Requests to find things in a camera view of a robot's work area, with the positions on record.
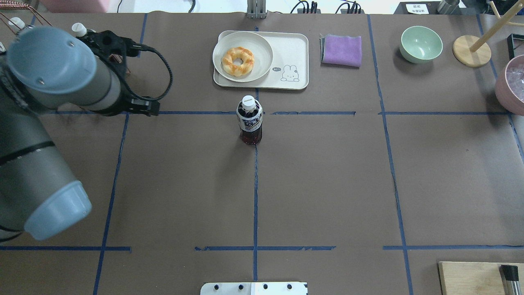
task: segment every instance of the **white bottle cap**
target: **white bottle cap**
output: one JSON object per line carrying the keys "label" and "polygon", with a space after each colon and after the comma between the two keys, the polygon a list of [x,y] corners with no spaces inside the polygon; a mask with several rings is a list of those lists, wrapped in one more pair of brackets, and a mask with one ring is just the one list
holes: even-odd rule
{"label": "white bottle cap", "polygon": [[242,108],[246,111],[249,111],[254,109],[255,107],[255,98],[250,95],[244,96],[244,98],[242,99]]}
{"label": "white bottle cap", "polygon": [[24,21],[21,20],[19,17],[13,17],[12,19],[9,20],[9,25],[14,30],[20,31],[26,26],[26,23],[24,23]]}
{"label": "white bottle cap", "polygon": [[75,35],[76,37],[83,37],[83,36],[85,36],[85,34],[88,33],[88,29],[86,29],[85,26],[82,25],[81,23],[75,23],[75,24],[71,27],[71,30],[73,30],[74,35]]}

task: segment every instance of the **wooden base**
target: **wooden base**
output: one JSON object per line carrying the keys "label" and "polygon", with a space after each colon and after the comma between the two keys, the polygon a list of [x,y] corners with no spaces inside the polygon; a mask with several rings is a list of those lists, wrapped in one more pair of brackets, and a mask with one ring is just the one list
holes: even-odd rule
{"label": "wooden base", "polygon": [[491,59],[491,49],[484,43],[477,51],[471,52],[470,47],[480,38],[472,35],[464,35],[457,38],[453,43],[453,54],[463,64],[468,67],[478,68],[489,62]]}
{"label": "wooden base", "polygon": [[[505,264],[518,266],[519,277],[524,276],[524,264]],[[442,294],[504,295],[500,265],[490,262],[439,262]]]}

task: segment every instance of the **wooden rod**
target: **wooden rod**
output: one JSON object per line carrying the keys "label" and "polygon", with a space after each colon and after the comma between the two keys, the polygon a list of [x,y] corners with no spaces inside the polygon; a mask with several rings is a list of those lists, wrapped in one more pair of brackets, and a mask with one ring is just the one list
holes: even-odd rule
{"label": "wooden rod", "polygon": [[[495,6],[495,2],[490,1],[490,2],[489,2],[489,5],[490,5],[491,8],[493,9],[493,13],[495,14],[495,16],[496,16],[498,19],[500,19],[500,14],[498,13],[497,7]],[[512,22],[508,22],[507,25],[510,25],[510,26],[519,26],[519,27],[524,27],[524,24],[520,24],[520,23],[512,23]]]}
{"label": "wooden rod", "polygon": [[500,28],[502,28],[507,22],[509,22],[509,20],[515,16],[515,14],[517,12],[519,12],[519,10],[522,9],[522,2],[524,2],[524,0],[519,0],[515,3],[515,5],[513,5],[509,10],[508,12],[505,13],[505,15],[503,15],[496,23],[493,27],[491,27],[491,29],[489,29],[489,31],[487,31],[484,35],[482,35],[482,37],[477,40],[477,42],[473,43],[473,45],[471,45],[470,47],[470,51],[471,52],[475,52],[477,51],[482,45],[484,45],[485,42],[488,41],[488,39],[490,39],[498,30],[500,30]]}

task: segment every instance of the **mint green bowl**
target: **mint green bowl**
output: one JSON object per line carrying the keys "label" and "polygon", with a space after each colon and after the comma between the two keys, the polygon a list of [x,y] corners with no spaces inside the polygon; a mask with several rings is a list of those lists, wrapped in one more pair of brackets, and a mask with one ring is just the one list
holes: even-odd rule
{"label": "mint green bowl", "polygon": [[430,28],[413,26],[407,28],[400,40],[400,53],[414,64],[423,64],[442,53],[442,40]]}

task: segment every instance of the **black cable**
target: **black cable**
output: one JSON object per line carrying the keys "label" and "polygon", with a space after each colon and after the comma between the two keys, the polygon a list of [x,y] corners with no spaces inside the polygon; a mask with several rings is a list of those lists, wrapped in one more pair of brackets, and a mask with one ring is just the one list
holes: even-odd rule
{"label": "black cable", "polygon": [[171,86],[173,85],[173,72],[171,71],[171,67],[169,66],[169,64],[167,63],[166,59],[164,58],[164,56],[162,54],[160,54],[160,52],[158,52],[156,49],[152,48],[152,47],[146,47],[146,49],[144,49],[143,51],[149,51],[149,52],[153,52],[155,53],[161,60],[162,62],[164,63],[164,65],[166,65],[166,68],[169,72],[169,85],[167,86],[166,90],[164,91],[164,93],[162,93],[160,96],[156,97],[156,98],[152,98],[152,97],[149,97],[149,96],[140,96],[138,94],[136,94],[132,89],[131,87],[129,86],[129,84],[127,83],[125,77],[122,76],[122,74],[115,68],[115,66],[109,61],[107,60],[103,55],[99,54],[99,53],[96,53],[95,52],[95,55],[100,57],[100,59],[109,67],[113,70],[113,72],[115,72],[115,74],[117,75],[118,79],[120,80],[120,82],[124,85],[124,87],[127,89],[127,91],[129,91],[129,94],[131,94],[131,96],[134,98],[134,99],[138,99],[138,100],[144,100],[144,101],[158,101],[158,100],[161,100],[162,98],[164,98],[164,96],[167,95],[167,93],[169,92],[169,90],[171,89]]}
{"label": "black cable", "polygon": [[336,9],[335,14],[339,13],[340,8],[341,8],[342,5],[344,5],[344,4],[347,4],[347,11],[348,11],[348,12],[350,11],[350,3],[349,3],[349,2],[344,2],[344,3],[342,3],[342,4],[341,4],[337,9]]}
{"label": "black cable", "polygon": [[302,11],[302,13],[306,13],[306,11],[309,12],[309,3],[308,3],[307,1],[305,1],[305,0],[300,0],[300,1],[298,1],[298,3],[293,7],[293,9],[291,10],[290,13],[293,13],[294,9],[297,8],[297,6],[298,6],[300,3],[302,3],[302,7],[304,7],[304,10]]}
{"label": "black cable", "polygon": [[18,238],[22,233],[19,233],[18,235],[14,235],[12,237],[8,237],[8,238],[5,238],[5,239],[0,239],[0,243],[3,243],[3,242],[7,242],[7,241],[10,241],[10,240],[13,240],[13,239],[16,239]]}
{"label": "black cable", "polygon": [[359,3],[357,3],[357,1],[355,0],[355,10],[352,10],[351,13],[353,14],[360,14],[360,12],[362,11],[362,6],[360,6]]}
{"label": "black cable", "polygon": [[122,4],[122,1],[123,0],[120,0],[120,3],[118,4],[118,7],[116,8],[116,13],[118,13],[118,11],[120,10],[120,4]]}
{"label": "black cable", "polygon": [[193,0],[193,4],[191,5],[191,9],[188,11],[188,13],[193,12],[193,9],[195,9],[196,4],[197,4],[197,0]]}

